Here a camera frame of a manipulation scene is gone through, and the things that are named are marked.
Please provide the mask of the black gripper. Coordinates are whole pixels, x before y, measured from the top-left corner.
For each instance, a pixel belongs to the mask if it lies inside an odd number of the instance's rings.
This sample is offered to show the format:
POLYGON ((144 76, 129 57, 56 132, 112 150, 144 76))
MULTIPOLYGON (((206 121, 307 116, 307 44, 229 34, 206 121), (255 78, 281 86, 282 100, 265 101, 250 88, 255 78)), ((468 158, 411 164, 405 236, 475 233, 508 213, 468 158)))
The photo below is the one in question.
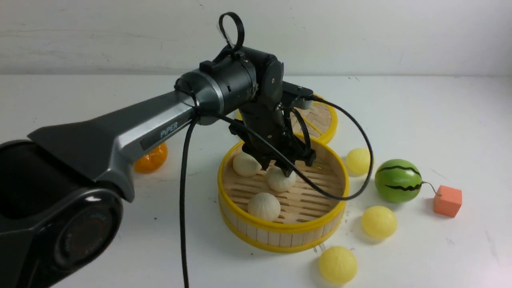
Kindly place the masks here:
POLYGON ((285 177, 298 171, 296 161, 312 166, 316 151, 312 149, 311 139, 301 114, 294 108, 278 104, 275 110, 268 110, 262 104, 247 103, 239 110, 242 120, 229 125, 229 131, 243 141, 243 152, 254 157, 267 171, 270 163, 280 164, 285 177), (244 126, 265 139, 289 160, 280 160, 276 154, 258 138, 242 129, 244 126))

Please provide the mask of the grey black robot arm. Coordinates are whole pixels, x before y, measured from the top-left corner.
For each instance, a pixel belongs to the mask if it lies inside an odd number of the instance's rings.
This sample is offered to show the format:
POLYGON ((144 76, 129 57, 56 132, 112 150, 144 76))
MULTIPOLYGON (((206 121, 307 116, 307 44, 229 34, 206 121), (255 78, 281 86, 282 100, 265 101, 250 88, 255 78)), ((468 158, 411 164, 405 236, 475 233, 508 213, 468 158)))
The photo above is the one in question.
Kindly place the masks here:
POLYGON ((179 77, 174 91, 92 120, 44 126, 1 145, 1 286, 46 288, 95 260, 113 241, 122 200, 135 197, 133 165, 185 127, 230 122, 264 168, 291 172, 315 152, 292 132, 289 107, 309 89, 283 81, 274 55, 225 48, 179 77))

